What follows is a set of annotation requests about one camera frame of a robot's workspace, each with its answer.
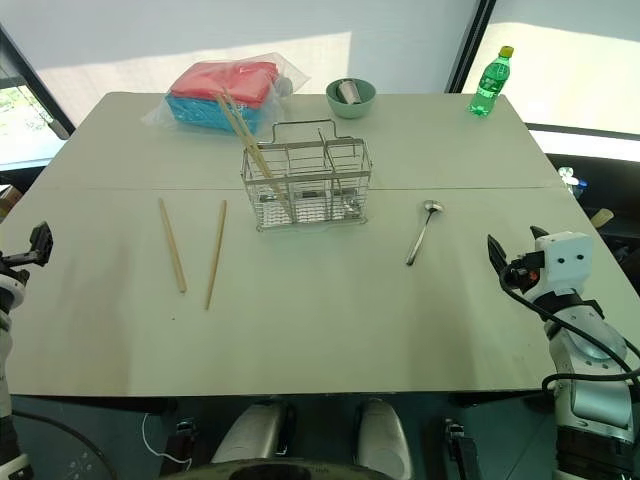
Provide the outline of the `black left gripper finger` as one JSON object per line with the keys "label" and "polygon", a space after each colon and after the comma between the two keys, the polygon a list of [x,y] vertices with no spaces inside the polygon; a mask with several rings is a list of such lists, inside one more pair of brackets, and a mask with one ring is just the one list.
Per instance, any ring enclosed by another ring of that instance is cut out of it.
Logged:
{"label": "black left gripper finger", "polygon": [[47,222],[36,225],[30,235],[30,262],[38,266],[45,266],[53,249],[53,235]]}

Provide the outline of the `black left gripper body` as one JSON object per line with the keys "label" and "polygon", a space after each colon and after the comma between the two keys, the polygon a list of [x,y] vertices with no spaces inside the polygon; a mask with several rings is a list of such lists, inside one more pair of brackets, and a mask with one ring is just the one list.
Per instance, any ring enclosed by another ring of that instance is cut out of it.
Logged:
{"label": "black left gripper body", "polygon": [[36,262],[36,252],[29,251],[13,255],[1,255],[1,272],[13,272],[15,268]]}

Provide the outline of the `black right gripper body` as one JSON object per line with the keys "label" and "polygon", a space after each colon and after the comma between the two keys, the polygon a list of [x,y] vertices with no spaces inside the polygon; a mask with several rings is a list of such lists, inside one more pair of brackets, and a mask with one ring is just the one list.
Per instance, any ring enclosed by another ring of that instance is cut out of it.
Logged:
{"label": "black right gripper body", "polygon": [[545,266],[545,255],[542,251],[520,255],[508,262],[502,253],[503,269],[501,270],[501,288],[505,292],[520,290],[526,293],[540,279],[540,271]]}

